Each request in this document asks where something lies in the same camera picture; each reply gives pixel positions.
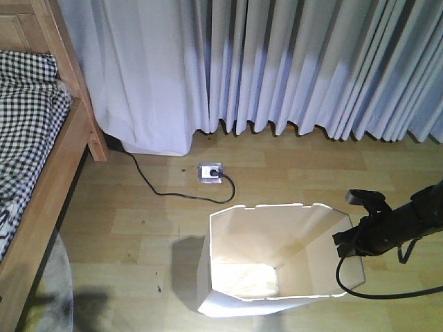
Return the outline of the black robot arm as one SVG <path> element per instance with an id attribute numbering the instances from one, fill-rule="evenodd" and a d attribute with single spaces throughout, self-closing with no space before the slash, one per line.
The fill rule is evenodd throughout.
<path id="1" fill-rule="evenodd" d="M 332 236 L 340 258 L 382 255 L 442 230 L 442 183 L 416 192 L 408 203 L 395 209 L 382 193 L 372 190 L 349 190 L 346 200 L 364 207 L 368 215 L 353 228 Z"/>

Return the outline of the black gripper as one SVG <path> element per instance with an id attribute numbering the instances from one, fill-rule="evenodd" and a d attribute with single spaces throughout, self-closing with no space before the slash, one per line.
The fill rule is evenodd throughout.
<path id="1" fill-rule="evenodd" d="M 364 216 L 360 223 L 332 236 L 340 258 L 378 256 L 422 237 L 422 224 L 412 207 Z"/>

